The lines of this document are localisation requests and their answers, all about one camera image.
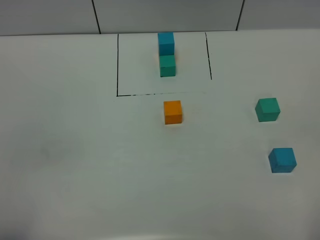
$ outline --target teal cube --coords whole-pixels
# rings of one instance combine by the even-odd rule
[[[255,107],[255,112],[259,122],[271,122],[277,120],[280,114],[277,99],[275,97],[259,99]]]
[[[159,56],[160,77],[173,77],[176,75],[175,55]]]
[[[297,166],[292,148],[274,148],[269,154],[271,171],[275,173],[291,173]]]
[[[159,56],[175,54],[175,38],[173,32],[158,33]]]

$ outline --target outlined square area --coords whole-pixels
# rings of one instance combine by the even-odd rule
[[[118,95],[204,92],[211,83],[204,32],[174,33],[176,76],[160,77],[158,34],[119,34]]]

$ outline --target white surface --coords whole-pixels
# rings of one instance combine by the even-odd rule
[[[205,93],[116,97],[116,35],[1,37],[0,233],[318,239],[319,43],[315,30],[208,33]],[[257,120],[264,97],[276,122]],[[164,125],[170,100],[182,124]],[[274,147],[294,149],[293,173],[271,173]]]
[[[91,0],[0,1],[0,36],[98,33]]]
[[[94,0],[102,33],[226,31],[242,0]]]
[[[245,0],[238,29],[319,29],[319,12],[319,0]]]
[[[160,77],[156,33],[119,35],[118,95],[203,92],[210,68],[204,32],[175,32],[176,76]]]

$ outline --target blue cube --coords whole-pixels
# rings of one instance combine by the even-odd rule
[[[175,39],[173,32],[158,33],[159,56],[175,54]]]
[[[269,162],[273,173],[291,173],[297,166],[292,148],[274,148],[269,154]]]

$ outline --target black line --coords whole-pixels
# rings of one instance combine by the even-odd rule
[[[99,21],[98,21],[98,16],[97,16],[97,12],[96,12],[96,7],[95,7],[94,0],[91,0],[91,2],[92,2],[93,10],[94,10],[94,15],[95,15],[96,24],[98,25],[99,34],[101,34],[100,26],[99,26]]]
[[[239,28],[240,19],[241,19],[241,16],[242,16],[242,11],[243,11],[243,9],[244,9],[245,1],[246,1],[246,0],[243,0],[243,1],[242,1],[242,6],[241,6],[239,18],[238,18],[238,23],[236,24],[236,29],[235,29],[236,31],[238,31],[238,28]]]
[[[210,65],[210,56],[209,56],[209,48],[208,48],[208,38],[207,33],[205,32],[205,41],[206,41],[206,52],[208,53],[208,61],[209,61],[209,69],[210,69],[210,78],[212,80],[212,74],[211,74],[211,65]]]
[[[117,97],[150,96],[150,95],[163,95],[163,94],[192,94],[192,93],[203,93],[203,94],[205,94],[204,91],[177,91],[177,92],[128,94],[128,95],[118,95]]]
[[[117,40],[117,63],[116,63],[116,96],[118,97],[118,86],[119,86],[119,33]]]

